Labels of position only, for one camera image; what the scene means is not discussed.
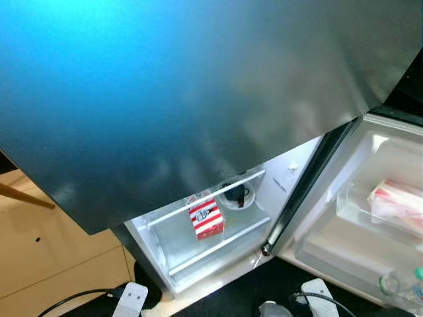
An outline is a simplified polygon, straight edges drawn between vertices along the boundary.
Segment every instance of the black refrigerator door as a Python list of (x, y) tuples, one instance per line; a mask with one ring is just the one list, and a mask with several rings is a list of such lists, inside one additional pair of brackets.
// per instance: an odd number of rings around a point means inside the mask
[(2, 1), (0, 148), (87, 232), (384, 101), (421, 1)]

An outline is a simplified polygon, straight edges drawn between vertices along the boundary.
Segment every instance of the small box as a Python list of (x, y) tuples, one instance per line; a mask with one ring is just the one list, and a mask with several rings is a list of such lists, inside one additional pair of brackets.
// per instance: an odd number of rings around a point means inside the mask
[(215, 199), (209, 199), (188, 212), (198, 240), (222, 233), (225, 229), (225, 219)]

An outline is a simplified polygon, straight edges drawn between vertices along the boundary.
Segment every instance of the freezer door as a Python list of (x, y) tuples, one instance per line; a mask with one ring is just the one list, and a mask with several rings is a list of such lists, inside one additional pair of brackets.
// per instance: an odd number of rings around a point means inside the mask
[(0, 1), (0, 148), (87, 232), (379, 105), (421, 1)]
[(421, 313), (423, 306), (412, 300), (383, 293), (379, 278), (394, 269), (412, 274), (423, 263), (423, 215), (408, 212), (422, 212), (422, 137), (416, 125), (366, 115), (333, 154), (273, 253), (375, 302)]

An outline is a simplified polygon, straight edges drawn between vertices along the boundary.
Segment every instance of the electrical cord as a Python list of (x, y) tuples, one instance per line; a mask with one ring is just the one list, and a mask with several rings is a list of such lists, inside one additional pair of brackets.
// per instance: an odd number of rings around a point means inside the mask
[(77, 297), (80, 297), (80, 296), (83, 296), (83, 295), (93, 294), (93, 293), (106, 293), (106, 294), (111, 295), (110, 297), (120, 297), (120, 295), (122, 295), (122, 292), (120, 292), (119, 288), (118, 289), (91, 289), (89, 291), (83, 291), (83, 292), (71, 295), (71, 296), (67, 297), (66, 299), (63, 299), (63, 300), (55, 303), (54, 305), (50, 306), (45, 311), (43, 311), (41, 314), (39, 314), (38, 317), (43, 317), (48, 312), (51, 312), (53, 309), (55, 309), (56, 307), (59, 307), (60, 305), (63, 305), (64, 303), (69, 302), (70, 300), (76, 299)]
[(307, 298), (307, 296), (310, 297), (318, 297), (320, 299), (325, 299), (337, 306), (339, 306), (340, 308), (342, 308), (345, 312), (348, 313), (348, 315), (350, 315), (351, 317), (356, 317), (356, 315), (354, 315), (351, 310), (349, 310), (348, 308), (346, 308), (343, 304), (341, 304), (340, 302), (328, 297), (328, 296), (324, 296), (322, 294), (317, 294), (317, 293), (294, 293), (292, 295), (290, 295), (291, 298), (296, 298), (296, 297), (300, 297), (300, 296), (304, 296)]

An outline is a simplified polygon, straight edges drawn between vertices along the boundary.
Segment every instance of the black floor mat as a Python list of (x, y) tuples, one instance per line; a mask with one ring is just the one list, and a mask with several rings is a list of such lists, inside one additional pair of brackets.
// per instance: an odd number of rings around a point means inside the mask
[[(176, 317), (198, 316), (259, 316), (258, 307), (266, 300), (284, 305), (295, 317), (312, 316), (308, 305), (288, 300), (301, 291), (301, 284), (315, 276), (279, 258), (274, 258), (254, 271), (224, 286), (191, 306), (176, 313)], [(327, 283), (335, 300), (356, 316), (412, 316), (402, 310), (383, 310), (360, 297)], [(347, 316), (338, 309), (340, 316)]]

